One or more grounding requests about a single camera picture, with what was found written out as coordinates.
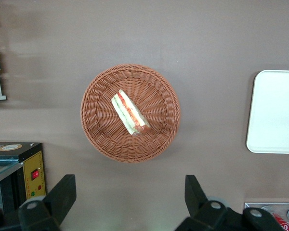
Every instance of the white tray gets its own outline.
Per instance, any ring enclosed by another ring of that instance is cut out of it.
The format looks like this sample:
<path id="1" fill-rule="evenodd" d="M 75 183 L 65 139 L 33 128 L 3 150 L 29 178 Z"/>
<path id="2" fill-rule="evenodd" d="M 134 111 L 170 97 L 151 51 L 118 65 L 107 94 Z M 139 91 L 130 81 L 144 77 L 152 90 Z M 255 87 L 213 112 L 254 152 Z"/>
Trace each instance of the white tray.
<path id="1" fill-rule="evenodd" d="M 289 154 L 289 71 L 256 76 L 246 145 L 254 153 Z"/>

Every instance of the yellow panel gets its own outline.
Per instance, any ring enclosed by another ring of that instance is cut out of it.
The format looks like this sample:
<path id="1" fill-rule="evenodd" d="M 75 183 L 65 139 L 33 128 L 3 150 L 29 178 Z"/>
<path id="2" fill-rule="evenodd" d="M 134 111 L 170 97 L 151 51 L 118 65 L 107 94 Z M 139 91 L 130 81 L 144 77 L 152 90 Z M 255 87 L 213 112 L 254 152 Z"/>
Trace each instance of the yellow panel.
<path id="1" fill-rule="evenodd" d="M 45 196 L 45 178 L 42 151 L 34 154 L 24 161 L 24 176 L 27 199 L 37 196 Z"/>

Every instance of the red switch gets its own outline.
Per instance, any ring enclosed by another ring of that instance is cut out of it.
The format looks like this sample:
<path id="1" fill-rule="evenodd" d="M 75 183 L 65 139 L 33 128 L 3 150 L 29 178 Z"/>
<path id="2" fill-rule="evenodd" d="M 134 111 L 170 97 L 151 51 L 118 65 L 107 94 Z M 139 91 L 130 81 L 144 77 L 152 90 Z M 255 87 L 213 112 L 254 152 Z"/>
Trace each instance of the red switch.
<path id="1" fill-rule="evenodd" d="M 33 172 L 31 172 L 31 180 L 34 180 L 39 176 L 39 170 L 35 169 Z"/>

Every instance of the sandwich slice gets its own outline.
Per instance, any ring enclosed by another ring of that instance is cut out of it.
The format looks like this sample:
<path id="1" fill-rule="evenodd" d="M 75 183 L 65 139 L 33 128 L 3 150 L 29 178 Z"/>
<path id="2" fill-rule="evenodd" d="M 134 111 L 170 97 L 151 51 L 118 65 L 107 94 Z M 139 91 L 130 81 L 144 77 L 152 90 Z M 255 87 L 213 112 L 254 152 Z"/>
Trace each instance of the sandwich slice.
<path id="1" fill-rule="evenodd" d="M 150 130 L 146 118 L 140 113 L 137 106 L 129 99 L 123 90 L 119 90 L 111 102 L 121 121 L 131 135 L 143 134 Z"/>

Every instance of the wicker basket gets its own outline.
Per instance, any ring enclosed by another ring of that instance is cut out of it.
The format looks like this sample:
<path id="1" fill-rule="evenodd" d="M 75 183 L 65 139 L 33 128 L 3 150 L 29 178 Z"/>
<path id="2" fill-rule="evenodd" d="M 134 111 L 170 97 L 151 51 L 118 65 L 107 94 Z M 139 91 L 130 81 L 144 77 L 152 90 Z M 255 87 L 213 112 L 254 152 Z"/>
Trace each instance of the wicker basket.
<path id="1" fill-rule="evenodd" d="M 124 90 L 148 120 L 151 130 L 132 136 L 117 115 L 111 98 Z M 100 73 L 86 89 L 81 123 L 90 143 L 107 157 L 136 163 L 156 157 L 172 142 L 180 122 L 178 97 L 158 72 L 121 64 Z"/>

